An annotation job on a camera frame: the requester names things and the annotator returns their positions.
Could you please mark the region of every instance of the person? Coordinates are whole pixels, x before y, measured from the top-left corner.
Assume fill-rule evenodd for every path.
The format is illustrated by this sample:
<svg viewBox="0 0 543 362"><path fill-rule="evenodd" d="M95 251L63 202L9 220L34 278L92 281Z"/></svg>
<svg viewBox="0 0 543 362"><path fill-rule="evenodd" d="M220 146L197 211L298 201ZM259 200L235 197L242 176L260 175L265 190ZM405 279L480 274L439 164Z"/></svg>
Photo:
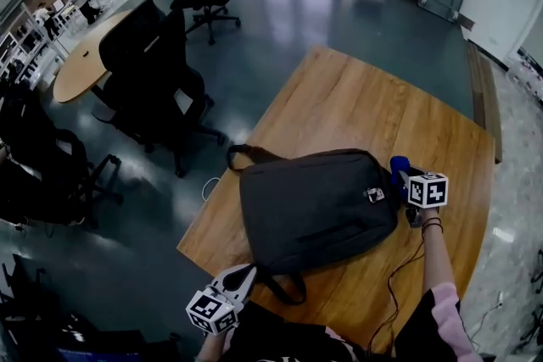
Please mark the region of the person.
<svg viewBox="0 0 543 362"><path fill-rule="evenodd" d="M237 328L218 337L205 338L196 362L362 362L374 359L482 362L459 314L460 302L438 211L421 209L421 215L423 296L395 339L395 359L365 351L325 326L288 323L251 304L241 311Z"/></svg>
<svg viewBox="0 0 543 362"><path fill-rule="evenodd" d="M59 36L59 28L55 24L54 19L49 15L51 12L53 11L50 8L45 8L45 3L41 2L39 5L37 5L37 10L34 13L34 17L39 24L45 27L46 31L48 32L48 36L52 41L56 36Z"/></svg>
<svg viewBox="0 0 543 362"><path fill-rule="evenodd" d="M93 8L90 5L89 0L69 0L69 1L75 4L75 6L79 8L81 13L87 19L87 22L89 25L94 23L94 21L96 20L96 17L98 17L98 15L100 14L100 10Z"/></svg>

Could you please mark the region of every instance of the hand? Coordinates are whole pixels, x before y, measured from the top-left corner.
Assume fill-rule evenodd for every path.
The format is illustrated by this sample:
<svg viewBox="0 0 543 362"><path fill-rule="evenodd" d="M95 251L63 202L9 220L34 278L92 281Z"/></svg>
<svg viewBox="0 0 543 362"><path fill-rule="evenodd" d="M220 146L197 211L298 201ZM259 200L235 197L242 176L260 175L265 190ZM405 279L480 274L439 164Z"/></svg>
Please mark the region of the hand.
<svg viewBox="0 0 543 362"><path fill-rule="evenodd" d="M420 214L423 218L423 223L426 222L429 219L432 219L433 217L439 217L438 215L438 209L421 209Z"/></svg>

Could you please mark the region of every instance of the desk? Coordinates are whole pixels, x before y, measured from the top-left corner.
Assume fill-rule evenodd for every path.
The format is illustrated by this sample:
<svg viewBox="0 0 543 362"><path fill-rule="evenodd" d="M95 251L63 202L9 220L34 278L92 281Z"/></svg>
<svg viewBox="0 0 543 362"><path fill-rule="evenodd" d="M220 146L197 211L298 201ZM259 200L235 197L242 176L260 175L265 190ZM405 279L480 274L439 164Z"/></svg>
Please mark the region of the desk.
<svg viewBox="0 0 543 362"><path fill-rule="evenodd" d="M92 89L100 97L101 89L95 86L107 73L98 47L102 38L111 31L130 11L109 17L92 29L64 62L54 81L53 96L60 103L68 103Z"/></svg>
<svg viewBox="0 0 543 362"><path fill-rule="evenodd" d="M247 143L287 158L361 148L388 168L390 157L399 154L414 165L447 174L449 205L441 218L456 286L460 297L465 293L483 241L494 175L494 139L471 120L370 64L315 47ZM244 156L237 156L237 166L246 163ZM387 291L389 274L420 242L420 230L409 227L402 208L396 230L369 252L304 273L304 304L283 305L262 285L255 286L251 299L287 320L327 325L366 346L394 311ZM177 249L213 276L251 261L236 174L224 173ZM420 301L422 284L422 261L394 278L400 304L395 333ZM382 350L388 340L383 331L373 347Z"/></svg>

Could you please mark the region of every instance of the black backpack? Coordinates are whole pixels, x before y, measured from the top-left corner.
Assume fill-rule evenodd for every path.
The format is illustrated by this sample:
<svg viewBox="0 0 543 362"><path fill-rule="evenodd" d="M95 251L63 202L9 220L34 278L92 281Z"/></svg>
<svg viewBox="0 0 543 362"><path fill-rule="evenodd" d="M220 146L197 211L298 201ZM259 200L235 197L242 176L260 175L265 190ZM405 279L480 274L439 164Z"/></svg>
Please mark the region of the black backpack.
<svg viewBox="0 0 543 362"><path fill-rule="evenodd" d="M255 164L234 168L235 153ZM367 151L338 149L288 160L234 145L227 159L241 174L245 231L259 278L286 304L305 301L301 271L364 253L398 223L400 201L390 173ZM290 275L301 300L294 301L274 275Z"/></svg>

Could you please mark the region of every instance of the white cable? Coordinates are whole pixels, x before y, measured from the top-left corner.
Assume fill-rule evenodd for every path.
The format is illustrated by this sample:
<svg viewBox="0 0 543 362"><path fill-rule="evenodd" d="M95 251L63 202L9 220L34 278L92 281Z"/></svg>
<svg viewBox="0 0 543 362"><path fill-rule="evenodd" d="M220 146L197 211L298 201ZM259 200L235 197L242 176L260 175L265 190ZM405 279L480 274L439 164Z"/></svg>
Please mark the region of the white cable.
<svg viewBox="0 0 543 362"><path fill-rule="evenodd" d="M207 198L204 196L205 188L206 188L206 187L208 186L208 184L210 184L213 180L220 181L221 178L218 178L218 177L214 176L213 178L210 178L210 179L204 184L204 187L202 187L202 199L204 200L205 203L206 203L207 200L209 199L209 195L208 195Z"/></svg>

